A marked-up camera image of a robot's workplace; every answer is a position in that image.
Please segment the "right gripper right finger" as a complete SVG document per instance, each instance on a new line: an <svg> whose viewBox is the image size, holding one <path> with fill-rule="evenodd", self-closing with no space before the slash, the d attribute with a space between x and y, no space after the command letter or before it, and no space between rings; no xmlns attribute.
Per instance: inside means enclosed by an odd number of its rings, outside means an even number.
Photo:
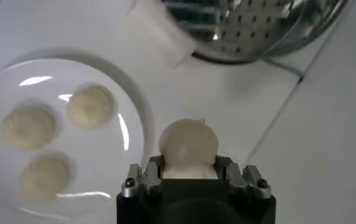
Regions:
<svg viewBox="0 0 356 224"><path fill-rule="evenodd" d="M215 171L218 179L229 183L233 193L263 200L271 198L271 186L254 165L247 165L241 170L231 158L217 155Z"/></svg>

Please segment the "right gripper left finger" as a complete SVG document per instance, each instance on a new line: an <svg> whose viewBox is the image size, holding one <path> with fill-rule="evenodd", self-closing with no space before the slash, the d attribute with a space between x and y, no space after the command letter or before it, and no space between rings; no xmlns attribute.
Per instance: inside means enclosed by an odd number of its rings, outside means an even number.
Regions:
<svg viewBox="0 0 356 224"><path fill-rule="evenodd" d="M160 200L163 168L162 155L151 157L145 169L142 169L139 164L130 164L127 177L122 183L121 196L136 198L142 195L149 200Z"/></svg>

